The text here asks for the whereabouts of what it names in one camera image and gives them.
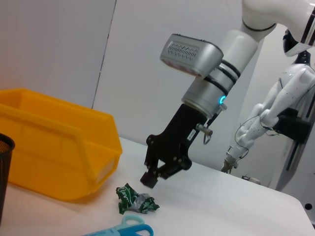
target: white table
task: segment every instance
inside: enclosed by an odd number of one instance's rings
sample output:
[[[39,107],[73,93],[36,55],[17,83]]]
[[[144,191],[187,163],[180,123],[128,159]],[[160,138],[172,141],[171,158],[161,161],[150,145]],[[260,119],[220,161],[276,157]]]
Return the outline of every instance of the white table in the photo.
[[[315,235],[295,198],[195,163],[149,189],[140,183],[147,148],[121,142],[117,171],[87,204],[59,202],[9,185],[0,236],[79,236],[118,225],[122,215],[115,190],[127,182],[160,205],[157,212],[141,214],[156,236]]]

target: cable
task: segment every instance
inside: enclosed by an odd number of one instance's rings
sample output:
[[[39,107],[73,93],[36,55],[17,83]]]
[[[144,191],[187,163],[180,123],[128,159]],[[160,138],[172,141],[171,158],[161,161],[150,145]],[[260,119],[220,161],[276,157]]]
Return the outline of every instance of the cable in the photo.
[[[260,125],[261,125],[263,128],[268,129],[268,130],[270,130],[270,131],[275,131],[275,132],[276,132],[276,134],[267,134],[267,132],[266,132],[266,133],[265,133],[266,135],[268,135],[268,136],[275,136],[275,135],[279,135],[279,134],[280,134],[280,132],[279,132],[278,130],[272,129],[272,128],[267,127],[267,126],[263,126],[262,123],[261,123],[261,117],[260,117],[260,115],[259,115],[259,122],[260,122]]]
[[[315,84],[313,84],[312,87],[310,87],[310,89],[307,90],[307,91],[303,94],[303,96],[302,96],[302,97],[299,99],[299,101],[296,103],[296,106],[295,106],[294,109],[297,108],[297,105],[299,105],[299,103],[300,103],[300,101],[302,100],[302,98],[303,98],[309,91],[311,91],[314,86],[315,86]]]

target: green wrapper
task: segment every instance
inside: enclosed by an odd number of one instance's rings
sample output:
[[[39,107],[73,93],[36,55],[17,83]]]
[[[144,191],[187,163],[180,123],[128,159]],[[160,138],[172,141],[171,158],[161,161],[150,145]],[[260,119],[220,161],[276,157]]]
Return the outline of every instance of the green wrapper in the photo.
[[[148,211],[157,210],[159,205],[155,204],[154,198],[149,194],[138,194],[127,183],[124,187],[116,188],[118,198],[122,201],[118,203],[119,213],[124,214],[126,210],[147,214]]]

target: yellow plastic bin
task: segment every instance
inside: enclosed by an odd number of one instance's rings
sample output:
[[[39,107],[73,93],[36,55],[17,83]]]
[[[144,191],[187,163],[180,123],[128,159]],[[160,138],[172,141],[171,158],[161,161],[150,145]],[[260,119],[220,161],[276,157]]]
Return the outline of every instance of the yellow plastic bin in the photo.
[[[9,181],[59,200],[95,192],[122,154],[111,115],[26,89],[0,91],[0,133],[16,144]]]

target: blue scissors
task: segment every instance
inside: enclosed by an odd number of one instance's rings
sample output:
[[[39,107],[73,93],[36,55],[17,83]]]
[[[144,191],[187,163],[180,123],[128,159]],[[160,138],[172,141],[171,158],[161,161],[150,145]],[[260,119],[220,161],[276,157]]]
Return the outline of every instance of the blue scissors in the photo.
[[[128,220],[135,220],[137,223],[128,224]],[[144,220],[140,216],[126,215],[123,217],[122,223],[107,230],[97,231],[84,236],[141,236],[137,232],[146,230],[153,236],[153,230],[149,225],[144,224]]]

